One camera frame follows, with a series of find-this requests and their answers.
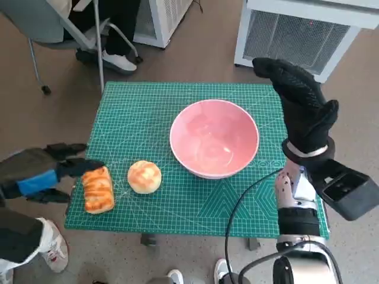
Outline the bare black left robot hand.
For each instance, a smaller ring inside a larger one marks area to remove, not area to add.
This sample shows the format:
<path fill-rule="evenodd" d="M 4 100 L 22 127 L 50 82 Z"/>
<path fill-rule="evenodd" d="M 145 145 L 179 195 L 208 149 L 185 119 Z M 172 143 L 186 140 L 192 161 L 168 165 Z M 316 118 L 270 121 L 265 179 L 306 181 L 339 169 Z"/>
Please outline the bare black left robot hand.
<path fill-rule="evenodd" d="M 68 203 L 70 196 L 54 188 L 61 179 L 81 177 L 104 162 L 78 157 L 86 144 L 57 143 L 19 151 L 1 161 L 1 206 L 6 199 L 25 197 L 46 204 Z"/>

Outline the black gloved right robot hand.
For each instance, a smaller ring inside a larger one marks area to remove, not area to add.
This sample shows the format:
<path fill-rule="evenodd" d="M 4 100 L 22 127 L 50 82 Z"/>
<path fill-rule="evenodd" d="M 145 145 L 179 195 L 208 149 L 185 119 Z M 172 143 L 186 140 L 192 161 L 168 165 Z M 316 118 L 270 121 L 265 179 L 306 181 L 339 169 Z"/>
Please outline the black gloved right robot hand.
<path fill-rule="evenodd" d="M 327 145 L 339 102 L 325 100 L 320 83 L 305 69 L 280 59 L 252 60 L 255 75 L 269 79 L 279 95 L 290 143 L 308 154 Z"/>

